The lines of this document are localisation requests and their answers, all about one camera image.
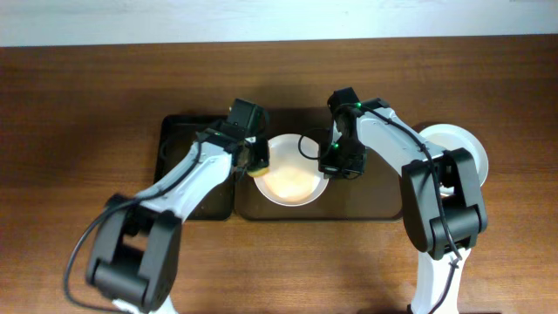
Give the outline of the pale blue plate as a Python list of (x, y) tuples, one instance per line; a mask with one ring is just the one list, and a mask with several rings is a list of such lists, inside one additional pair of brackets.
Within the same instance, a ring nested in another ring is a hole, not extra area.
[(466, 129), (451, 124), (436, 124), (419, 133), (429, 142), (452, 151), (465, 148), (473, 157), (480, 185), (485, 183), (489, 162), (487, 152), (480, 141)]

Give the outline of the white plate top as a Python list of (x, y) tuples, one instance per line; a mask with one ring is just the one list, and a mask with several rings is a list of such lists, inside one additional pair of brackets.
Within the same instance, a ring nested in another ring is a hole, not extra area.
[(286, 133), (269, 140), (269, 170), (254, 178), (258, 190), (267, 199), (285, 207), (313, 202), (329, 183), (318, 170), (318, 162), (299, 152), (300, 138), (300, 134)]

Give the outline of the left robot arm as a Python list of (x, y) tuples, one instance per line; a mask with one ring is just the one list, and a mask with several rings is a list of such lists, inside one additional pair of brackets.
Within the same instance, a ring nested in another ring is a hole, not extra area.
[(195, 135), (185, 157), (132, 198), (115, 195), (92, 223), (96, 236), (85, 280), (115, 313), (172, 313), (184, 221), (236, 170), (269, 165), (268, 113), (236, 99), (226, 119)]

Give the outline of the green and orange sponge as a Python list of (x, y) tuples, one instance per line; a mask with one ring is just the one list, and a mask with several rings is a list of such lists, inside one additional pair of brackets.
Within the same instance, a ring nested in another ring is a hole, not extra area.
[(247, 172), (247, 174), (249, 176), (253, 177), (253, 178), (256, 178), (256, 177), (263, 176), (263, 175), (267, 174), (268, 172), (269, 172), (269, 168), (264, 167), (264, 168), (260, 168), (260, 169), (257, 169), (257, 170), (250, 170), (250, 171)]

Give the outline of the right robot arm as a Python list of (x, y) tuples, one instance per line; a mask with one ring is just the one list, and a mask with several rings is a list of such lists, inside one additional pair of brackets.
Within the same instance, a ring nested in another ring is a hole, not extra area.
[(319, 171), (326, 178), (356, 179), (369, 150), (397, 171), (405, 231), (418, 251), (417, 286), (407, 310), (456, 312), (465, 261), (487, 228), (473, 155), (431, 143), (385, 100), (360, 100), (350, 87), (334, 91), (327, 106), (331, 126), (319, 145)]

